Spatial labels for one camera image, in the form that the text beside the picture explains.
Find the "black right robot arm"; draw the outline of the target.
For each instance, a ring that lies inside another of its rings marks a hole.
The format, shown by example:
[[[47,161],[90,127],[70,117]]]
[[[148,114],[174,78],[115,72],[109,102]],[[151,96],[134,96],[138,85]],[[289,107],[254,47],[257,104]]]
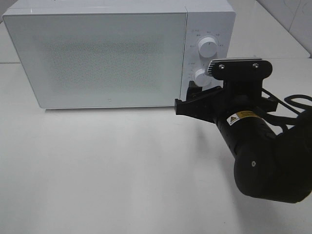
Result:
[[[307,95],[280,100],[265,90],[273,71],[261,58],[212,60],[206,74],[222,86],[193,84],[175,113],[214,123],[234,156],[234,180],[242,194],[297,203],[312,192],[312,108]]]

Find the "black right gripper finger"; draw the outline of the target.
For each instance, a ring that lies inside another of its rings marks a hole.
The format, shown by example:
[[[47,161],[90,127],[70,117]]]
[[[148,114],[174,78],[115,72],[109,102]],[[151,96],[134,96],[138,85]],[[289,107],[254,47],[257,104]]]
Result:
[[[175,114],[211,123],[226,122],[225,89],[189,101],[175,99]]]
[[[211,93],[219,91],[221,89],[222,89],[221,86],[216,86],[216,87],[213,87],[213,88],[210,88],[207,90],[203,90],[203,88],[197,86],[194,81],[190,81],[189,87],[187,89],[186,101],[189,101],[189,100],[194,99],[194,98],[198,98],[202,95],[211,94]]]

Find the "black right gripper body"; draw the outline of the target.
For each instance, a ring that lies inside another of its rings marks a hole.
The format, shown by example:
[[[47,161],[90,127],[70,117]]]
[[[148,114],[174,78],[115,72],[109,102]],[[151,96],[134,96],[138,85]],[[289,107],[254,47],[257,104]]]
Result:
[[[262,97],[263,80],[273,71],[272,64],[261,60],[248,67],[230,67],[219,70],[213,67],[213,78],[223,81],[225,89],[226,114],[239,107],[252,110],[259,107],[265,113],[277,109],[277,101],[272,97]]]

